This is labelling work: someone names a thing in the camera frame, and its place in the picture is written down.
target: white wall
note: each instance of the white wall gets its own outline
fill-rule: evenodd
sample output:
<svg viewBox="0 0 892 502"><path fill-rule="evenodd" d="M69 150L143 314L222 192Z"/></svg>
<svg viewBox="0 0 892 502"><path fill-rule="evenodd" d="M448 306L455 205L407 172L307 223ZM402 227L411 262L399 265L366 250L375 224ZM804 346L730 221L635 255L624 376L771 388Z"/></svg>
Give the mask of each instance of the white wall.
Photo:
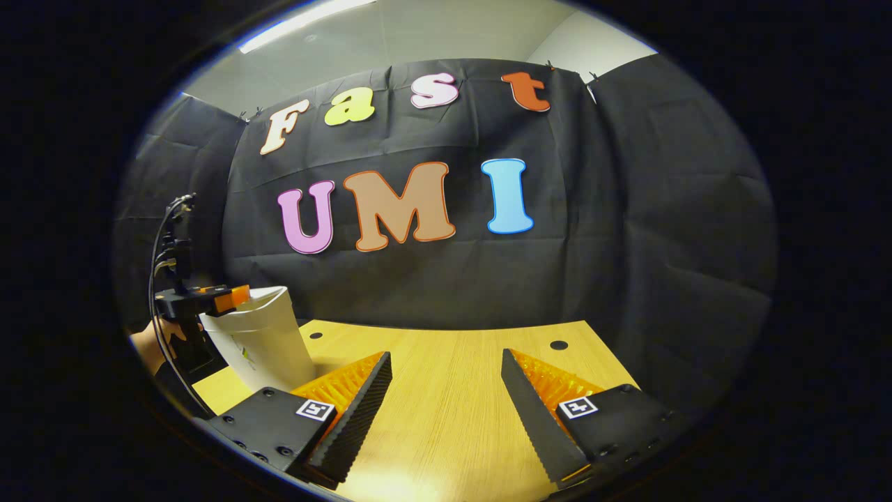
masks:
<svg viewBox="0 0 892 502"><path fill-rule="evenodd" d="M528 63L546 64L580 74L591 80L589 71L601 76L629 61L657 51L621 30L589 14L576 11L560 23L533 51Z"/></svg>

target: white cup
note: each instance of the white cup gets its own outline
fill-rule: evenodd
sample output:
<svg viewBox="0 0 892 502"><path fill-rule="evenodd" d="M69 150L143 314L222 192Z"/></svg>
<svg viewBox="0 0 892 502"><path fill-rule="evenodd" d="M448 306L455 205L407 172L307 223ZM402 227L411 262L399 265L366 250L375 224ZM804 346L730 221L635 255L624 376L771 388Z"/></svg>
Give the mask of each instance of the white cup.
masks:
<svg viewBox="0 0 892 502"><path fill-rule="evenodd" d="M291 391L316 378L285 286L251 289L235 312L199 316L217 350L244 384Z"/></svg>

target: ceiling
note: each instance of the ceiling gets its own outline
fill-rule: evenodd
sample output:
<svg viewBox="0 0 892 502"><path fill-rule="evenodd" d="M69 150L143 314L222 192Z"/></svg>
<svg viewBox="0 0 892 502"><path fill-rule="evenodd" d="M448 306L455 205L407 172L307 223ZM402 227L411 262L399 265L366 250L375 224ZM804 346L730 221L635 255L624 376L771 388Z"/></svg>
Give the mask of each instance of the ceiling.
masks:
<svg viewBox="0 0 892 502"><path fill-rule="evenodd" d="M233 47L183 90L250 117L258 106L392 64L459 57L526 61L574 12L551 0L377 0L248 54Z"/></svg>

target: black fabric backdrop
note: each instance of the black fabric backdrop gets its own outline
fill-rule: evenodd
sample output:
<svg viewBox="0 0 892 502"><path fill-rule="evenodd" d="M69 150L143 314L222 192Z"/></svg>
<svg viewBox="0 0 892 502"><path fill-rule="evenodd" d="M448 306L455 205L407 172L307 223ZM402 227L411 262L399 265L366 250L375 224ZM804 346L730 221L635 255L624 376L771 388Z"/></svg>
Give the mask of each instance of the black fabric backdrop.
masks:
<svg viewBox="0 0 892 502"><path fill-rule="evenodd" d="M456 77L458 99L417 109L422 75ZM500 76L527 71L551 109L518 106ZM336 127L330 101L371 87L375 114ZM698 416L727 388L770 304L775 230L755 156L722 108L662 55L590 83L496 60L409 63L357 73L273 105L245 129L223 221L227 280L285 285L302 319L419 329L495 329L583 319L648 393ZM260 155L269 116L302 99L285 145ZM483 161L520 158L527 232L499 235ZM400 194L411 169L449 165L452 238L361 253L343 180L380 172ZM333 180L334 238L317 255L285 240L277 196ZM301 201L307 235L312 197Z"/></svg>
<svg viewBox="0 0 892 502"><path fill-rule="evenodd" d="M193 240L194 280L224 282L220 228L226 180L235 146L246 123L200 99L180 94L146 127L134 160L125 171L115 208L112 277L124 326L141 331L149 322L145 301L152 243L164 208L196 192L194 210L178 237ZM171 288L164 274L157 289Z"/></svg>

